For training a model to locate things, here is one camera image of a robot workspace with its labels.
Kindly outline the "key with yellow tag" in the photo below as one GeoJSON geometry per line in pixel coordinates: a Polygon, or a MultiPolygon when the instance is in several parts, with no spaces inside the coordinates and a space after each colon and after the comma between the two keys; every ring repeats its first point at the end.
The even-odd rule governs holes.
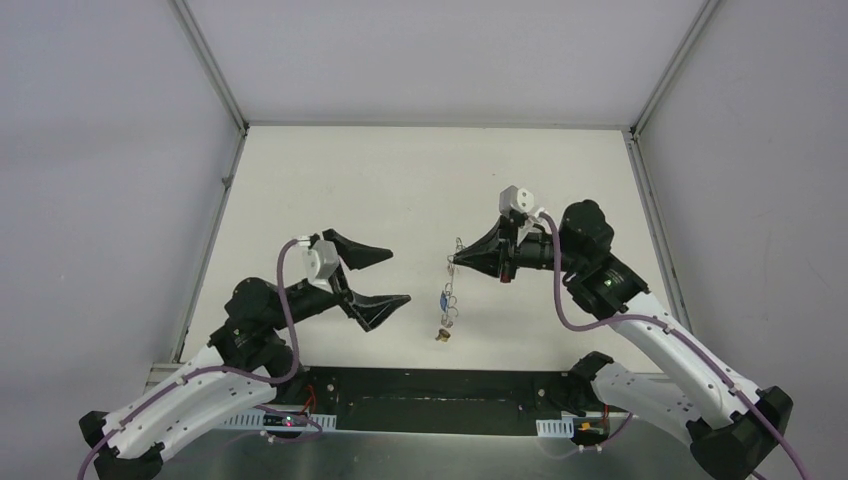
{"type": "Polygon", "coordinates": [[[435,337],[435,340],[446,343],[446,342],[449,341],[450,338],[451,338],[451,333],[450,333],[449,330],[440,329],[437,333],[437,336],[435,337]]]}

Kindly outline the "large silver carabiner keyring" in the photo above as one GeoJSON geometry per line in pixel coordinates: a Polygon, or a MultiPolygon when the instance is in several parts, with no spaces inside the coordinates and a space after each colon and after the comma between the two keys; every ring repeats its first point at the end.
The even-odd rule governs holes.
{"type": "Polygon", "coordinates": [[[444,284],[444,286],[441,290],[441,293],[440,293],[440,297],[442,295],[444,295],[449,299],[448,309],[446,311],[442,311],[440,309],[440,311],[441,311],[441,318],[440,318],[441,329],[447,329],[449,331],[453,327],[455,319],[459,315],[458,309],[456,307],[457,297],[455,296],[455,293],[454,293],[455,277],[456,277],[456,272],[457,272],[457,267],[454,264],[454,255],[459,253],[463,248],[464,248],[464,245],[463,245],[462,239],[460,237],[456,237],[455,238],[454,252],[447,256],[446,271],[447,271],[447,275],[448,275],[448,280],[444,284]]]}

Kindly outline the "right aluminium frame post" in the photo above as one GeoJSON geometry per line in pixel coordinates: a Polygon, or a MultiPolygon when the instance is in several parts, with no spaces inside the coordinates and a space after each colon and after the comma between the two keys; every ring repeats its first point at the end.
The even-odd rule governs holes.
{"type": "Polygon", "coordinates": [[[710,25],[716,12],[724,4],[725,1],[723,0],[705,0],[701,2],[699,10],[663,70],[660,79],[650,93],[643,108],[640,110],[636,121],[630,127],[630,134],[633,139],[638,139],[642,132],[646,129],[655,112],[659,108],[660,103],[663,101],[666,94],[672,88],[672,84],[681,73],[685,63],[695,49],[696,44],[710,25]]]}

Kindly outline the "left aluminium frame post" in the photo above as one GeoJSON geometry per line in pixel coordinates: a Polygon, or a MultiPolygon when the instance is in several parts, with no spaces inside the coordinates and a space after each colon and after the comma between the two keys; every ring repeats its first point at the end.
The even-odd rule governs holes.
{"type": "Polygon", "coordinates": [[[249,122],[238,105],[189,2],[186,0],[170,0],[169,5],[225,111],[240,134],[246,136],[249,122]]]}

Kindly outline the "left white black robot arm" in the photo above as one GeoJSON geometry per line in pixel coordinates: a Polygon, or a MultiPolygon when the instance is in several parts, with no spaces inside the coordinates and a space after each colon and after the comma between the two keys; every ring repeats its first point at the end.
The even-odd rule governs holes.
{"type": "Polygon", "coordinates": [[[224,324],[194,357],[128,405],[80,418],[89,451],[78,478],[93,469],[100,479],[153,479],[193,441],[232,416],[274,399],[297,402],[305,378],[296,324],[337,308],[365,332],[379,327],[410,296],[361,295],[349,286],[346,273],[392,256],[387,248],[355,242],[333,229],[286,242],[275,281],[242,280],[225,305],[224,324]]]}

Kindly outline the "aluminium frame post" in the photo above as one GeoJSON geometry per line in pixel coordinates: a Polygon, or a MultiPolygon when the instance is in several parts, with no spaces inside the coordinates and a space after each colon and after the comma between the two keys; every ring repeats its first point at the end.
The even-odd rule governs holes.
{"type": "Polygon", "coordinates": [[[189,2],[186,0],[170,0],[169,5],[225,111],[240,134],[246,136],[249,122],[238,105],[189,2]]]}
{"type": "Polygon", "coordinates": [[[663,101],[666,94],[672,88],[672,84],[681,73],[685,63],[695,49],[696,44],[710,25],[716,12],[724,4],[725,1],[723,0],[705,0],[701,2],[699,10],[663,70],[660,79],[650,93],[643,108],[640,110],[636,121],[630,127],[630,134],[633,139],[638,139],[642,132],[646,129],[655,112],[659,108],[660,103],[663,101]]]}

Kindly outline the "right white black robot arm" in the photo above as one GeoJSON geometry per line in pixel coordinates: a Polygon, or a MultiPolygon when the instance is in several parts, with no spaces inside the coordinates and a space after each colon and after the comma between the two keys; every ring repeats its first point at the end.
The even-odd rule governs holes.
{"type": "Polygon", "coordinates": [[[599,403],[636,415],[683,443],[715,479],[749,479],[783,445],[793,409],[781,388],[762,388],[720,360],[686,330],[647,282],[612,251],[613,228],[592,200],[569,205],[560,221],[504,207],[495,226],[454,255],[458,266],[503,283],[520,269],[554,273],[556,299],[569,295],[592,317],[646,355],[655,381],[593,352],[569,371],[569,410],[599,403]]]}

